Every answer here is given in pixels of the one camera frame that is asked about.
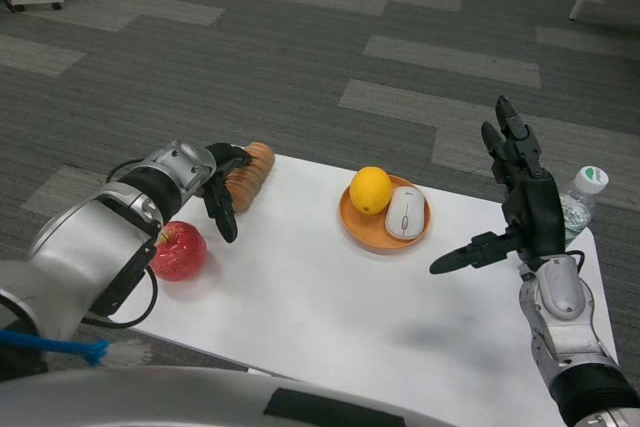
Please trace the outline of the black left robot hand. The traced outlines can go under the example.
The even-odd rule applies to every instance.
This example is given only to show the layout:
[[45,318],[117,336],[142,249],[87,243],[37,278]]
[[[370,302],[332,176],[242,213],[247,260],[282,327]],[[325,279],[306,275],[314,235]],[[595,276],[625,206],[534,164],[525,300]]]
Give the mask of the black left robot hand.
[[235,169],[250,165],[252,157],[242,147],[229,143],[215,143],[207,147],[215,160],[211,178],[202,186],[202,197],[208,216],[227,243],[238,235],[235,211],[230,191],[225,185],[227,176]]

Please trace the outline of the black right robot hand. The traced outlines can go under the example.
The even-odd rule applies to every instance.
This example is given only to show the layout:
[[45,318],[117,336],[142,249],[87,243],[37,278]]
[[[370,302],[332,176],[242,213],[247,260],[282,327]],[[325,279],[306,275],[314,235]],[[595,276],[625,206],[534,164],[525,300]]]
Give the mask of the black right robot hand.
[[435,260],[429,268],[434,275],[467,266],[488,266],[513,251],[524,262],[537,262],[565,251],[558,188],[553,175],[540,163],[542,150],[532,127],[504,96],[496,102],[495,115],[499,126],[485,122],[481,135],[493,160],[495,181],[506,187],[502,203],[505,233],[486,232],[473,237],[468,245]]

